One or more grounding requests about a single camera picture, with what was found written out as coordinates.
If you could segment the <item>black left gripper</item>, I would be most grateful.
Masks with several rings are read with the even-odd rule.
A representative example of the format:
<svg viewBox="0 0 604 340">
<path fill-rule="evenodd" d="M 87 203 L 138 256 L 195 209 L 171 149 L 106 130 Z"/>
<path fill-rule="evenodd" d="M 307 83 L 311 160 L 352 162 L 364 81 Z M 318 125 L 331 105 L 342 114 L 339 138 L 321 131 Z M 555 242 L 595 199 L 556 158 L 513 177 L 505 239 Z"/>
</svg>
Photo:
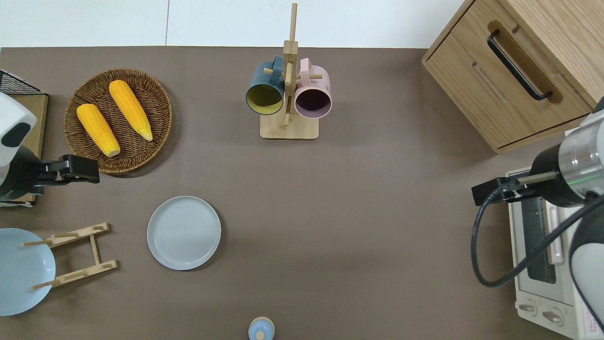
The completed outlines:
<svg viewBox="0 0 604 340">
<path fill-rule="evenodd" d="M 0 198 L 13 201 L 22 196 L 43 195 L 37 185 L 100 183 L 99 164 L 93 159 L 66 154 L 58 161 L 41 161 L 30 149 L 20 146 L 7 167 L 1 168 Z"/>
</svg>

